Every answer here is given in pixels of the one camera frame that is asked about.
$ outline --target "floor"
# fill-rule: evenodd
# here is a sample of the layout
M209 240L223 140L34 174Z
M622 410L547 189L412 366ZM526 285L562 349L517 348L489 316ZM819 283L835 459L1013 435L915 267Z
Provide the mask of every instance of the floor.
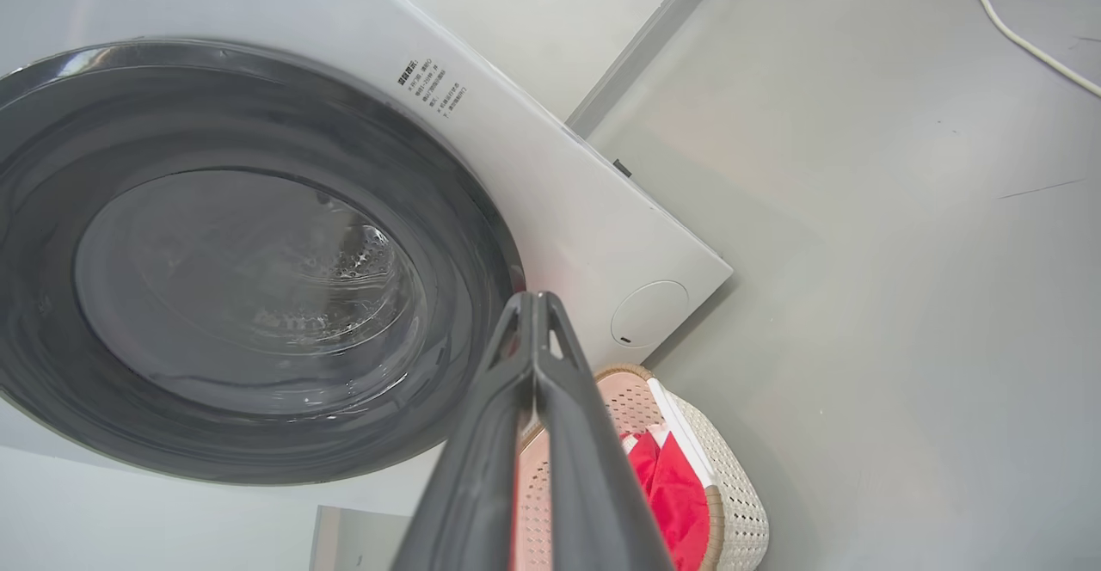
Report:
M994 0L1101 78L1101 0ZM977 0L705 0L591 136L735 279L648 364L761 569L1101 568L1101 100Z

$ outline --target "beige basket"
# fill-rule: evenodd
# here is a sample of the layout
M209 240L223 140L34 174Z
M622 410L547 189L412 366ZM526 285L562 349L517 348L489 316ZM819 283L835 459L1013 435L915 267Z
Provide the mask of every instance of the beige basket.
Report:
M696 407L665 391L648 371L633 364L618 364L599 372L597 387L618 433L642 433L646 427L665 424L678 441L688 438L688 443L680 446L705 483L711 513L711 532L700 570L755 569L768 547L768 519L745 471L719 430ZM672 422L666 421L662 404ZM550 571L550 468L546 430L534 427L520 448L514 568Z

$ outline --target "white cable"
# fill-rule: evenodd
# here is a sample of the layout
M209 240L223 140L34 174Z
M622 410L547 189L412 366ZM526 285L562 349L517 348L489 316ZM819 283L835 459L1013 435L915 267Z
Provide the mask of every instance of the white cable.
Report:
M1082 88L1086 88L1086 90L1092 92L1093 96L1101 97L1101 86L1098 86L1097 83L1089 80L1089 78L1082 77L1081 74L1075 73L1075 70L1067 68L1066 65L1062 65L1062 62L1057 61L1057 58L1051 57L1051 55L1046 54L1044 53L1044 51L1038 50L1038 47L1035 46L1032 42L1027 42L1027 40L1020 37L1020 35L1014 33L1013 30L1005 26L1005 23L1002 22L1002 19L998 18L998 12L995 12L994 7L990 4L990 0L979 0L979 2L982 2L983 10L986 10L986 15L988 18L990 18L990 20L992 20L992 22L994 22L994 26L996 26L999 31L1005 34L1007 39L1013 40L1023 50L1026 50L1031 54L1035 55L1035 57L1038 58L1038 61L1042 61L1043 63L1046 63L1046 65L1051 66L1051 68L1054 68L1058 74L1064 75L1064 77L1069 78L1069 80L1073 80L1075 83L1077 83L1077 85L1081 85Z

